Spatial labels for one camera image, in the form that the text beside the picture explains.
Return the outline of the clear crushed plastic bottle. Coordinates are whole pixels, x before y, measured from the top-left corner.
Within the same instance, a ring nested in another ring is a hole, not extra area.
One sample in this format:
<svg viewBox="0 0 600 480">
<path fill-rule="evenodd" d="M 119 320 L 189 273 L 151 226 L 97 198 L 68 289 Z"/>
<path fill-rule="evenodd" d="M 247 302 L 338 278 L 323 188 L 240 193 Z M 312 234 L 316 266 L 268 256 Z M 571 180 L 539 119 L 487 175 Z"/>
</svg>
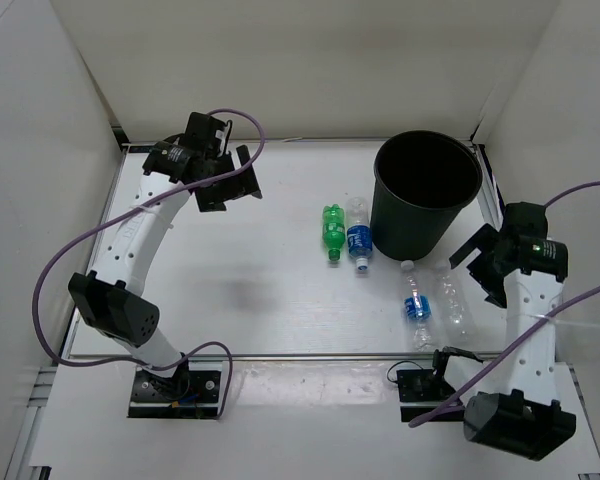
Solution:
<svg viewBox="0 0 600 480">
<path fill-rule="evenodd" d="M 447 260 L 437 262 L 433 274 L 436 302 L 449 340 L 466 345 L 474 335 L 475 323 L 461 282 Z"/>
</svg>

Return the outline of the clear bottle blue wrap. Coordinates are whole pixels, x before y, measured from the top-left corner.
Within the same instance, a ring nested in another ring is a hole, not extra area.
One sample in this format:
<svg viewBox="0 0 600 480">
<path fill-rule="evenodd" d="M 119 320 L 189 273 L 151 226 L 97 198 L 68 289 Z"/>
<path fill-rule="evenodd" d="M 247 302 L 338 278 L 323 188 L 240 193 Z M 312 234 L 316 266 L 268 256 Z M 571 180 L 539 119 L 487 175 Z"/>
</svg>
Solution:
<svg viewBox="0 0 600 480">
<path fill-rule="evenodd" d="M 415 264 L 411 260 L 405 260 L 401 262 L 400 268 L 400 293 L 411 345 L 416 351 L 435 349 L 437 336 L 433 327 L 429 298 L 422 290 Z"/>
</svg>

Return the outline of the green plastic bottle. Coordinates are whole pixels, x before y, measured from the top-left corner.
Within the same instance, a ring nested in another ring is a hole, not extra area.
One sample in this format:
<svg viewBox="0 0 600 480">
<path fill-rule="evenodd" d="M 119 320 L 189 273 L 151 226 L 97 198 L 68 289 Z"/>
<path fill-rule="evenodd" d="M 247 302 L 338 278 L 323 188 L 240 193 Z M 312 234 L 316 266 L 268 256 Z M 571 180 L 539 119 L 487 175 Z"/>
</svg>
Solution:
<svg viewBox="0 0 600 480">
<path fill-rule="evenodd" d="M 344 210 L 338 204 L 325 206 L 322 212 L 322 241 L 330 262 L 340 260 L 345 240 Z"/>
</svg>

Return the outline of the clear bottle blue label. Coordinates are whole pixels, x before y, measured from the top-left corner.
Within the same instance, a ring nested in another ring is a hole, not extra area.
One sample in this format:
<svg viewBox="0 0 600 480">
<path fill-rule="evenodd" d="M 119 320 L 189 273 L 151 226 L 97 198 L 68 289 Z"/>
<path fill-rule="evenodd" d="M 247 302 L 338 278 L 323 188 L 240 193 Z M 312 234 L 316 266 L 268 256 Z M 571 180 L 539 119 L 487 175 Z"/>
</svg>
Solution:
<svg viewBox="0 0 600 480">
<path fill-rule="evenodd" d="M 362 197 L 353 197 L 345 208 L 347 249 L 359 274 L 366 274 L 372 256 L 369 207 Z"/>
</svg>

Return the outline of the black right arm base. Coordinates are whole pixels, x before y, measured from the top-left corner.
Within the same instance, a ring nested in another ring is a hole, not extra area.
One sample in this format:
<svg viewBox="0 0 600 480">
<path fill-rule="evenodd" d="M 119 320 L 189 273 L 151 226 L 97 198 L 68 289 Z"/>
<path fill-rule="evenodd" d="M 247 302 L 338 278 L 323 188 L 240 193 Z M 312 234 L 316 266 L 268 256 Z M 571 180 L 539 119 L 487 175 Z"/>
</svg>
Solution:
<svg viewBox="0 0 600 480">
<path fill-rule="evenodd" d="M 479 365 L 484 362 L 473 352 L 444 347 L 434 351 L 431 367 L 424 368 L 413 360 L 401 360 L 388 368 L 386 380 L 398 389 L 402 423 L 433 411 L 455 392 L 444 379 L 452 357 L 467 358 L 477 361 Z"/>
</svg>

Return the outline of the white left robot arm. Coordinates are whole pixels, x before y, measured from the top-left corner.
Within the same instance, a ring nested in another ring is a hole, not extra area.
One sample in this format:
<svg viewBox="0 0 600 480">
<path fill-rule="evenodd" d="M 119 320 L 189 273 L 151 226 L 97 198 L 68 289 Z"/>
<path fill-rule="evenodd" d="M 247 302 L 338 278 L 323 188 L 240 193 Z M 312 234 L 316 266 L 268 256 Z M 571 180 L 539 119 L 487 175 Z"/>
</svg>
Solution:
<svg viewBox="0 0 600 480">
<path fill-rule="evenodd" d="M 183 136 L 155 144 L 127 214 L 103 254 L 86 274 L 74 274 L 69 293 L 84 322 L 114 340 L 155 375 L 168 400 L 186 395 L 190 377 L 179 369 L 181 353 L 159 330 L 156 305 L 143 299 L 154 257 L 179 210 L 194 198 L 202 212 L 222 211 L 229 200 L 258 196 L 246 147 L 238 149 L 241 173 L 218 139 Z"/>
</svg>

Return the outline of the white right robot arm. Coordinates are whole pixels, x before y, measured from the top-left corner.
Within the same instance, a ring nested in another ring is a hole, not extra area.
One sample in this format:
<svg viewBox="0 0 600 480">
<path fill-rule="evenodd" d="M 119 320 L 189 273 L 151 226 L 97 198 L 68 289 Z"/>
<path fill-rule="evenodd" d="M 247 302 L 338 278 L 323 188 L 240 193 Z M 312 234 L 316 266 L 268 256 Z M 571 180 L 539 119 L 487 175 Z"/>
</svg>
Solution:
<svg viewBox="0 0 600 480">
<path fill-rule="evenodd" d="M 506 357 L 453 354 L 430 373 L 429 387 L 444 400 L 462 392 L 468 441 L 540 461 L 576 431 L 576 417 L 562 409 L 557 393 L 556 333 L 548 318 L 561 301 L 568 250 L 548 239 L 544 227 L 485 224 L 451 256 L 451 265 L 473 251 L 479 254 L 468 266 L 471 277 L 505 311 Z"/>
</svg>

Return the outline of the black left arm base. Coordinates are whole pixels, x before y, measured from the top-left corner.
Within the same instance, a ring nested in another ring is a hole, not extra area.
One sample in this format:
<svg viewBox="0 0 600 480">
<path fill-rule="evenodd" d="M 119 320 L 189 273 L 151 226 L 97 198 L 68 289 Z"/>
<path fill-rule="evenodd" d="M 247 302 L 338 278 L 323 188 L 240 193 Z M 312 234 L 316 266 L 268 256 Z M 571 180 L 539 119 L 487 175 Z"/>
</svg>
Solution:
<svg viewBox="0 0 600 480">
<path fill-rule="evenodd" d="M 137 368 L 129 397 L 131 419 L 211 420 L 220 410 L 222 366 L 189 362 L 180 365 L 172 378 Z"/>
</svg>

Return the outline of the black plastic bin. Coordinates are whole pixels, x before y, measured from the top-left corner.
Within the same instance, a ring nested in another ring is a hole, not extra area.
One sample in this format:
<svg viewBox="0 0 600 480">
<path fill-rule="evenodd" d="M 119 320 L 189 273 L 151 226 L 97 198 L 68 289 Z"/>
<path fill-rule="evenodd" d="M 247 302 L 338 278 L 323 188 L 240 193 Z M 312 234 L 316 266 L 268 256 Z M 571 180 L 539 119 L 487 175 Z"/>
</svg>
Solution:
<svg viewBox="0 0 600 480">
<path fill-rule="evenodd" d="M 478 160 L 467 146 L 427 130 L 387 140 L 376 154 L 373 171 L 373 244 L 398 261 L 430 254 L 483 181 Z"/>
</svg>

